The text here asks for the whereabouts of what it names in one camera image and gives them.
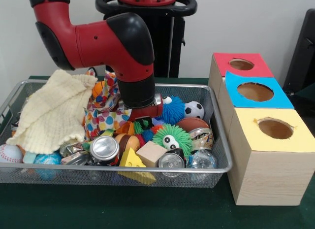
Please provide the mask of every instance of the brown ball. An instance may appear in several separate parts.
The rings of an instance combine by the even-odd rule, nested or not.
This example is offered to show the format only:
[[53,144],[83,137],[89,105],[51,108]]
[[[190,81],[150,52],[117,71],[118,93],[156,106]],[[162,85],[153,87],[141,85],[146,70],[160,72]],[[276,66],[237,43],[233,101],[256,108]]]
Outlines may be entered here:
[[209,125],[204,120],[197,117],[186,117],[180,120],[176,125],[186,132],[190,132],[197,128],[209,128]]

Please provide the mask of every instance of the cream towel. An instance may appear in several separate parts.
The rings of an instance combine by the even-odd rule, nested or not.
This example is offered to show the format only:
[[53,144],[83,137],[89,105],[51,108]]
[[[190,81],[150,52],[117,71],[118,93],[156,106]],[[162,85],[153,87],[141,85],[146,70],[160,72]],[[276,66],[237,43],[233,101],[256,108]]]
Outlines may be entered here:
[[23,108],[19,127],[7,144],[36,154],[52,154],[70,139],[83,142],[84,108],[97,78],[56,70]]

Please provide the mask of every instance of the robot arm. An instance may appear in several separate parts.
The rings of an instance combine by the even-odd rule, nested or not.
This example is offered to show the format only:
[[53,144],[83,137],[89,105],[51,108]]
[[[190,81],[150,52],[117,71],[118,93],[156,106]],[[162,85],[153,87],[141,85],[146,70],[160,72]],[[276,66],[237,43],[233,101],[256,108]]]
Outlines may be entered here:
[[110,65],[126,106],[140,108],[154,102],[153,46],[141,17],[124,13],[75,26],[69,18],[70,0],[30,2],[39,34],[58,67]]

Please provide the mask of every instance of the wire basket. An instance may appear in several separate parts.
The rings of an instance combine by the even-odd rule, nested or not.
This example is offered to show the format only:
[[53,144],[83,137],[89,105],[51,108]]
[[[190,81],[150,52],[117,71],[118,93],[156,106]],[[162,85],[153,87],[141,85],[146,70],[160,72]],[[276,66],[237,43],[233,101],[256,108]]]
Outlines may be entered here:
[[[47,81],[26,80],[19,83],[0,108],[0,145],[11,137],[11,123],[17,118],[27,97]],[[215,143],[212,154],[218,161],[216,169],[164,169],[158,167],[74,166],[47,164],[0,163],[1,183],[63,184],[63,185],[113,185],[160,187],[213,188],[222,174],[232,168],[230,149],[223,130],[221,116],[214,92],[204,85],[156,84],[162,96],[179,96],[184,102],[197,101],[205,109],[204,120],[209,122]],[[156,181],[142,183],[122,176],[133,174],[141,182],[141,175],[151,174]]]

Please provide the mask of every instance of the blue spiky ball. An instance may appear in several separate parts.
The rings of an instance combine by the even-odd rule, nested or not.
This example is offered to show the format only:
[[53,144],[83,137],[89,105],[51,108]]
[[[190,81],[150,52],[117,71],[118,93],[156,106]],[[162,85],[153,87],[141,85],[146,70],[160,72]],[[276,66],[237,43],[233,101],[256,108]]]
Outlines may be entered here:
[[151,141],[153,139],[153,131],[152,130],[144,130],[141,134],[144,142],[148,143],[149,141]]
[[171,103],[163,104],[163,112],[159,118],[165,123],[175,125],[185,117],[185,104],[179,97],[171,96],[171,98]]

